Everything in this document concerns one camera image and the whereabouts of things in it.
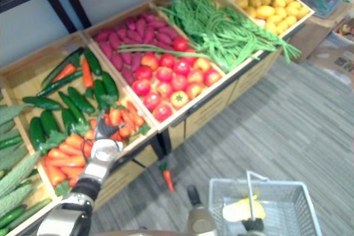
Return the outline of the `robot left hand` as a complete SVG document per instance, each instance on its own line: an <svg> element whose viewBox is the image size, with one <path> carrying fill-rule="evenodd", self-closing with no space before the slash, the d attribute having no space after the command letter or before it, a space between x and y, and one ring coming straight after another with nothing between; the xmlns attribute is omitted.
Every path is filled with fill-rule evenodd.
<svg viewBox="0 0 354 236"><path fill-rule="evenodd" d="M105 112L101 111L94 129L95 140L109 139L114 133L119 131L125 125L125 123L120 123L119 125L107 125L105 123Z"/></svg>

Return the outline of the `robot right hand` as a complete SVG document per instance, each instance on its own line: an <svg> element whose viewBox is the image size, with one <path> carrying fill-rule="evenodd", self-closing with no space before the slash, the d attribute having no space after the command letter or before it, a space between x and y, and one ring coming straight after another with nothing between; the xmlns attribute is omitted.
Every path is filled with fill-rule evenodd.
<svg viewBox="0 0 354 236"><path fill-rule="evenodd" d="M249 218L242 221L242 224L247 232L263 232L264 231L264 223L261 218Z"/></svg>

